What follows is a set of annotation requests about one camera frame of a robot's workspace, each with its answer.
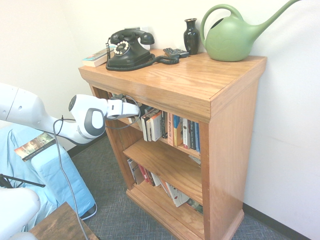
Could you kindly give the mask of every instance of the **black vase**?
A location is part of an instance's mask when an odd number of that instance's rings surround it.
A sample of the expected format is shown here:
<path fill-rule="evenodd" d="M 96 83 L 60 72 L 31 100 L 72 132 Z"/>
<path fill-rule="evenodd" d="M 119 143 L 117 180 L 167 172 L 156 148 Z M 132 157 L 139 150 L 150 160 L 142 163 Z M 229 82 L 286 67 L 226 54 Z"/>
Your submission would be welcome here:
<path fill-rule="evenodd" d="M 197 54 L 200 46 L 200 34 L 196 29 L 196 20 L 196 18 L 184 20 L 186 22 L 186 30 L 183 34 L 184 46 L 190 55 Z"/>

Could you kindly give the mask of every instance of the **rotary dial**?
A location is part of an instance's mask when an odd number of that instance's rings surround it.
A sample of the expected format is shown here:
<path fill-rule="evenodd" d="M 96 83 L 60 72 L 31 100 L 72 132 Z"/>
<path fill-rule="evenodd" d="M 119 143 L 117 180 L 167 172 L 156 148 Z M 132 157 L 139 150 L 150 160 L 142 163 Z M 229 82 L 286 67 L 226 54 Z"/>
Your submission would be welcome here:
<path fill-rule="evenodd" d="M 121 41 L 115 46 L 113 52 L 115 55 L 121 56 L 125 54 L 130 48 L 130 45 L 127 41 Z"/>

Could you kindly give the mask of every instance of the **white wall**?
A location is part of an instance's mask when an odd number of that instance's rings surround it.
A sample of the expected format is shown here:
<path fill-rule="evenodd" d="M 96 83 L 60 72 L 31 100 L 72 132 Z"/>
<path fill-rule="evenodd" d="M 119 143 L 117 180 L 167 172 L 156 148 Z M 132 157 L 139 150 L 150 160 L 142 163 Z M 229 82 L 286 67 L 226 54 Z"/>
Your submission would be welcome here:
<path fill-rule="evenodd" d="M 199 27 L 208 9 L 226 3 L 248 23 L 260 24 L 286 0 L 124 0 L 119 8 L 102 0 L 60 3 L 85 57 L 102 49 L 112 33 L 136 25 L 149 26 L 154 48 L 184 49 L 184 19 L 198 18 Z M 295 3 L 252 49 L 251 55 L 267 56 L 268 61 L 258 89 L 244 200 L 313 240 L 320 240 L 319 12 L 317 0 Z M 227 15 L 223 10 L 211 14 L 205 28 Z"/>
<path fill-rule="evenodd" d="M 79 74 L 81 58 L 59 2 L 0 3 L 0 82 L 38 95 L 50 115 L 71 118 L 71 98 L 91 91 Z M 0 128 L 8 124 L 0 121 Z M 74 146 L 60 143 L 67 150 Z"/>

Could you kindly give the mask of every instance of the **black rotary telephone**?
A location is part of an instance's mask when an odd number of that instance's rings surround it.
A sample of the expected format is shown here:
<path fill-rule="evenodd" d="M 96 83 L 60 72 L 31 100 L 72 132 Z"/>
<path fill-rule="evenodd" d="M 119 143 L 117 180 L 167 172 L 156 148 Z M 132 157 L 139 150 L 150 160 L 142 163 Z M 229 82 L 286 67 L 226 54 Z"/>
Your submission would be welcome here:
<path fill-rule="evenodd" d="M 117 31 L 108 39 L 106 45 L 107 62 L 105 68 L 110 71 L 133 71 L 147 66 L 151 66 L 155 62 L 163 64 L 177 64 L 179 58 L 168 56 L 157 56 L 143 48 L 138 42 L 140 38 L 141 44 L 151 45 L 155 43 L 154 36 L 151 33 L 125 29 Z M 114 56 L 110 56 L 111 44 L 116 45 L 113 52 Z"/>

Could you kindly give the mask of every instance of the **baseboard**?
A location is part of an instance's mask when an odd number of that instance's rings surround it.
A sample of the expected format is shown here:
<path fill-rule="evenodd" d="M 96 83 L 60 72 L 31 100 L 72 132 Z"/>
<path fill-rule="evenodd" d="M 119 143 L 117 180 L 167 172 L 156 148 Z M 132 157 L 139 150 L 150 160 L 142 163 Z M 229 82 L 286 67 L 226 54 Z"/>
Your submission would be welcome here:
<path fill-rule="evenodd" d="M 265 215 L 264 213 L 254 209 L 253 207 L 243 204 L 243 211 L 245 214 L 253 217 L 264 225 L 267 225 L 269 228 L 275 230 L 276 232 L 282 234 L 283 236 L 291 239 L 291 240 L 311 240 L 306 236 L 303 236 L 299 232 L 291 229 L 290 227 L 274 220 L 273 218 Z"/>
<path fill-rule="evenodd" d="M 107 133 L 106 132 L 104 132 L 101 136 L 97 137 L 95 140 L 92 140 L 88 144 L 74 146 L 73 148 L 71 148 L 67 152 L 68 152 L 70 158 L 72 158 L 75 155 L 81 153 L 83 150 L 87 149 L 88 147 L 92 146 L 93 144 L 95 144 L 96 142 L 100 141 L 101 139 L 103 139 L 105 137 L 107 137 Z"/>

